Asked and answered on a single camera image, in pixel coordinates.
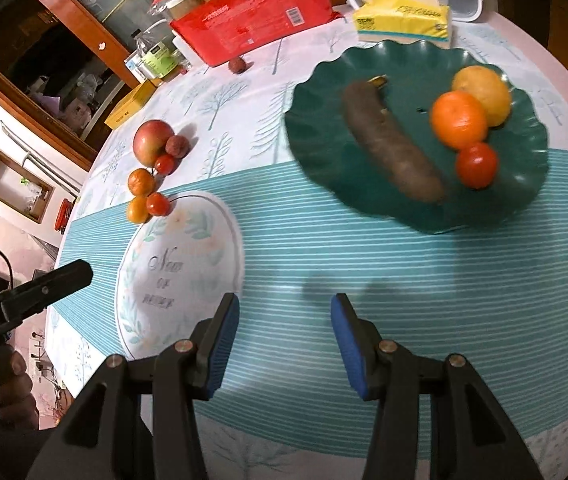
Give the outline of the person's left hand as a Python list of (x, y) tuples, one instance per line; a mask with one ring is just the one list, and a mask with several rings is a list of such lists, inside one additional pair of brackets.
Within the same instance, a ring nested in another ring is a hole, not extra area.
[(0, 346), (0, 429), (39, 429), (26, 361), (10, 344)]

